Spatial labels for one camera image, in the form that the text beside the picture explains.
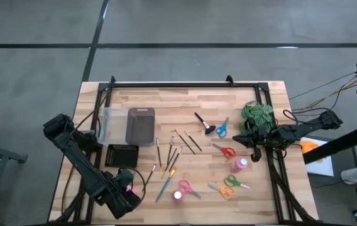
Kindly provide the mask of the blue scissors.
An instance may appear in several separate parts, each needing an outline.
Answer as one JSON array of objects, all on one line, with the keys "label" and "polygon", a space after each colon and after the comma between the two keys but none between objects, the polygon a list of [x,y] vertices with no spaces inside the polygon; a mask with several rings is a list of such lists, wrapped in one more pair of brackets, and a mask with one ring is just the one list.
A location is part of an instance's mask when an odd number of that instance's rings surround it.
[{"label": "blue scissors", "polygon": [[229,118],[227,117],[223,124],[220,126],[220,127],[217,127],[216,128],[216,134],[220,137],[220,138],[223,138],[226,136],[227,134],[227,130],[226,130],[226,126],[227,126],[227,123],[229,121]]}]

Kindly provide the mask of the pink scissors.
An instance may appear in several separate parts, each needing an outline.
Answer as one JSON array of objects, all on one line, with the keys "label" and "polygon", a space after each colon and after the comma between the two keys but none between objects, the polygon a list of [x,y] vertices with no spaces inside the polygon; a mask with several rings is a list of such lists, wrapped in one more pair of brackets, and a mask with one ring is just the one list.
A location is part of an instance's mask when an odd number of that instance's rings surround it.
[{"label": "pink scissors", "polygon": [[178,185],[180,191],[190,193],[196,196],[197,198],[201,199],[201,196],[196,191],[193,190],[193,188],[191,187],[190,183],[187,180],[180,180],[178,182]]}]

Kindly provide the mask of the white board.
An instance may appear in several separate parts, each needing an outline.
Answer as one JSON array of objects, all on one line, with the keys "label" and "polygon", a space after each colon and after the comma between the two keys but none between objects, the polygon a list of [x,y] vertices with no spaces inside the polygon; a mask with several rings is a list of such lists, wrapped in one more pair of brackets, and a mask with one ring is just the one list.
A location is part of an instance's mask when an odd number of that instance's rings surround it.
[{"label": "white board", "polygon": [[[319,146],[322,146],[327,143],[327,141],[322,141],[319,139],[313,139],[308,137],[303,137],[301,141],[313,141]],[[334,176],[334,171],[332,167],[332,158],[330,156],[317,160],[313,163],[305,165],[305,168],[308,173],[322,176]]]}]

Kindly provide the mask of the green scissors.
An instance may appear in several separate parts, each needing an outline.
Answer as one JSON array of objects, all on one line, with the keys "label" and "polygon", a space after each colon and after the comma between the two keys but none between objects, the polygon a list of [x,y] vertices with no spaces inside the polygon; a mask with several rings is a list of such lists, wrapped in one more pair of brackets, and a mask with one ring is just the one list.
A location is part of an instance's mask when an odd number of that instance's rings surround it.
[{"label": "green scissors", "polygon": [[251,189],[249,186],[239,182],[234,175],[229,175],[229,176],[225,177],[224,184],[229,187],[240,186],[247,190]]}]

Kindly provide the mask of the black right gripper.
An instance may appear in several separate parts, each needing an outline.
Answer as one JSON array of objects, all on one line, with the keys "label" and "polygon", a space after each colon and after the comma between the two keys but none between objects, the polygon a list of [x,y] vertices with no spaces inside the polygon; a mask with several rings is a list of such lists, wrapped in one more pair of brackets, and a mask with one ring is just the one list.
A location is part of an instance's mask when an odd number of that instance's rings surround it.
[{"label": "black right gripper", "polygon": [[251,160],[252,162],[258,162],[261,158],[261,151],[258,146],[265,146],[272,150],[281,149],[281,142],[274,138],[275,132],[275,129],[269,131],[265,126],[257,126],[256,128],[248,129],[247,134],[239,134],[233,136],[232,139],[247,148],[253,148]]}]

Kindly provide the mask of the smoky grey plastic bin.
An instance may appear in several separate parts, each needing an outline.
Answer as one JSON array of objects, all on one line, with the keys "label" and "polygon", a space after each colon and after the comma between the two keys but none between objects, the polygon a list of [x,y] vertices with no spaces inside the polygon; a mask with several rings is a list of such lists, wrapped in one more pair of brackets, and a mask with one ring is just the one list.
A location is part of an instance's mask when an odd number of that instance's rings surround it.
[{"label": "smoky grey plastic bin", "polygon": [[125,141],[135,146],[152,146],[155,138],[154,108],[130,108]]}]

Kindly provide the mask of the clear plastic bin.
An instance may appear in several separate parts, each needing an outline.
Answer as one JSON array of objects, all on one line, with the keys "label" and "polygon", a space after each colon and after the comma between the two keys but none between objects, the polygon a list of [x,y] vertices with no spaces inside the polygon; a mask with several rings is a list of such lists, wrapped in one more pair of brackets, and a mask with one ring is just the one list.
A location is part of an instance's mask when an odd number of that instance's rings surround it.
[{"label": "clear plastic bin", "polygon": [[126,127],[128,109],[106,107],[102,112],[102,124],[98,141],[103,145],[127,144]]}]

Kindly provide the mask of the green striped potted plant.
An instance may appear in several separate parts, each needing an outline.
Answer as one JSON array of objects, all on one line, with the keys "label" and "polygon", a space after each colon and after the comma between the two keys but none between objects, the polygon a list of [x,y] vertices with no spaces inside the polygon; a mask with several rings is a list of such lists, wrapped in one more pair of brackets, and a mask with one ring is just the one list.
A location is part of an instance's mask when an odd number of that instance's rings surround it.
[{"label": "green striped potted plant", "polygon": [[241,110],[241,117],[244,119],[244,122],[240,124],[242,134],[244,134],[247,129],[255,131],[259,126],[265,126],[267,131],[270,131],[277,124],[273,117],[273,107],[258,104],[255,100],[245,103]]}]

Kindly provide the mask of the orange scissors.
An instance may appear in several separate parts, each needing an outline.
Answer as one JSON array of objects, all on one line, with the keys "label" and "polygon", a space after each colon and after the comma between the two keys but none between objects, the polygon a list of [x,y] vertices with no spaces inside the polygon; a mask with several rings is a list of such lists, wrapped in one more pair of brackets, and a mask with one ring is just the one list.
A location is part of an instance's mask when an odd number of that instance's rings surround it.
[{"label": "orange scissors", "polygon": [[208,183],[208,187],[217,190],[227,200],[234,196],[234,190],[230,187],[218,186],[216,183]]}]

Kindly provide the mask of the black powder brush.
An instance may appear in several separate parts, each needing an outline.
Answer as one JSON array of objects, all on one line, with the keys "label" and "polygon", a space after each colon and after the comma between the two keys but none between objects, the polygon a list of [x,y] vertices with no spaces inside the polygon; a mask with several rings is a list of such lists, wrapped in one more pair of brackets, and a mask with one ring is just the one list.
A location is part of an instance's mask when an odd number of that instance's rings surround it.
[{"label": "black powder brush", "polygon": [[206,121],[203,120],[203,118],[198,114],[198,113],[194,113],[195,116],[198,118],[198,120],[201,121],[201,123],[203,124],[203,126],[205,127],[205,135],[211,134],[212,132],[214,132],[216,130],[216,126],[213,125],[209,125]]}]

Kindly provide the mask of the thin black paintbrush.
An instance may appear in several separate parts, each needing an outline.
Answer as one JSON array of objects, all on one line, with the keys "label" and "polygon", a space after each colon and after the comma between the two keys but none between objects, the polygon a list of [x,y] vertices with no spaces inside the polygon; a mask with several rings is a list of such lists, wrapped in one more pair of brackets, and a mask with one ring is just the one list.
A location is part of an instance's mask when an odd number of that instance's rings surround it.
[{"label": "thin black paintbrush", "polygon": [[175,151],[173,152],[173,154],[171,155],[171,157],[168,159],[167,165],[166,165],[166,167],[165,167],[165,171],[167,170],[167,168],[169,167],[170,163],[172,162],[173,157],[174,157],[174,155],[175,155],[176,152],[177,152],[177,148],[175,148]]},{"label": "thin black paintbrush", "polygon": [[175,133],[181,138],[181,140],[184,142],[184,144],[190,149],[190,151],[196,155],[196,153],[194,152],[194,150],[189,146],[189,144],[186,142],[186,140],[181,136],[181,134],[175,129],[174,130]]},{"label": "thin black paintbrush", "polygon": [[157,146],[158,162],[159,162],[160,167],[162,167],[162,161],[161,161],[160,147],[159,147],[158,138],[156,138],[156,146]]},{"label": "thin black paintbrush", "polygon": [[154,173],[154,171],[155,171],[156,166],[157,166],[156,164],[153,165],[152,170],[150,171],[150,174],[149,174],[149,176],[147,177],[147,180],[145,181],[145,185],[144,185],[143,190],[145,190],[145,188],[146,188],[146,186],[147,186],[147,184],[148,184],[148,182],[149,182],[151,176],[153,175],[153,173]]},{"label": "thin black paintbrush", "polygon": [[196,145],[196,147],[202,151],[202,149],[200,148],[200,146],[196,143],[196,141],[194,140],[194,138],[187,132],[187,131],[184,131],[186,133],[186,135],[190,138],[190,140]]},{"label": "thin black paintbrush", "polygon": [[174,160],[172,162],[172,165],[170,166],[169,172],[171,172],[173,170],[173,167],[175,166],[175,162],[179,158],[179,155],[180,155],[181,152],[182,152],[182,147],[180,147],[178,153],[176,154],[176,156],[175,156],[175,158],[174,158]]},{"label": "thin black paintbrush", "polygon": [[171,139],[170,139],[170,147],[169,147],[169,150],[168,150],[167,165],[169,165],[169,163],[170,163],[170,156],[171,156],[173,141],[174,141],[174,136],[171,136]]}]

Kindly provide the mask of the orange cloth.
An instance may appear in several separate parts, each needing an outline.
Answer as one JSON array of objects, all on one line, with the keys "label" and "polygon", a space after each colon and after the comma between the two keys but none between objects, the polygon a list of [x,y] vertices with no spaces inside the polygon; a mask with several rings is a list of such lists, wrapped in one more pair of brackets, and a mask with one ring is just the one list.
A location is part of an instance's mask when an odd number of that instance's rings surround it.
[{"label": "orange cloth", "polygon": [[300,145],[302,146],[302,154],[306,154],[319,147],[319,145],[313,141],[301,141]]}]

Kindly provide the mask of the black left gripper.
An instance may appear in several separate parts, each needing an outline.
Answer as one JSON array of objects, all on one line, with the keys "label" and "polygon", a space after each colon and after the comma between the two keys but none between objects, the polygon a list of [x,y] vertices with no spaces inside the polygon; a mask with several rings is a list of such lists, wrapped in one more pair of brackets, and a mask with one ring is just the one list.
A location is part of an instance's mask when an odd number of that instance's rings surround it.
[{"label": "black left gripper", "polygon": [[133,182],[133,176],[106,176],[109,187],[106,193],[106,205],[114,215],[120,219],[125,214],[133,211],[141,203],[141,198],[133,191],[127,190],[127,186]]}]

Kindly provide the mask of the black metal bar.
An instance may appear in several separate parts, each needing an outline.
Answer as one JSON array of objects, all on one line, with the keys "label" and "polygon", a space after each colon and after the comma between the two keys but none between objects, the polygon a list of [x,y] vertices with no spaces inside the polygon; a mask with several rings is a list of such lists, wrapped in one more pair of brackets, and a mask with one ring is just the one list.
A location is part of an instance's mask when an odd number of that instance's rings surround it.
[{"label": "black metal bar", "polygon": [[357,146],[357,129],[303,154],[304,163],[313,163],[353,146]]}]

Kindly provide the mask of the blue handled paintbrush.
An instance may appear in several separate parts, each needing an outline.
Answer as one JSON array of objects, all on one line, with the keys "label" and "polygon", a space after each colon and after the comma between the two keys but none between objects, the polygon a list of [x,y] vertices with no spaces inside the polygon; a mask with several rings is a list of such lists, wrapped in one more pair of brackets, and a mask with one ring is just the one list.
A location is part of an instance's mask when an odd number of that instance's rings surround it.
[{"label": "blue handled paintbrush", "polygon": [[159,199],[161,198],[163,192],[165,191],[166,187],[168,186],[168,184],[169,184],[171,178],[173,177],[173,175],[175,174],[176,171],[177,171],[177,167],[174,166],[173,169],[172,169],[172,171],[170,172],[169,177],[167,178],[166,182],[164,183],[162,189],[160,190],[160,192],[159,192],[159,194],[158,194],[158,196],[157,196],[157,198],[156,198],[156,200],[155,200],[155,203],[158,203]]}]

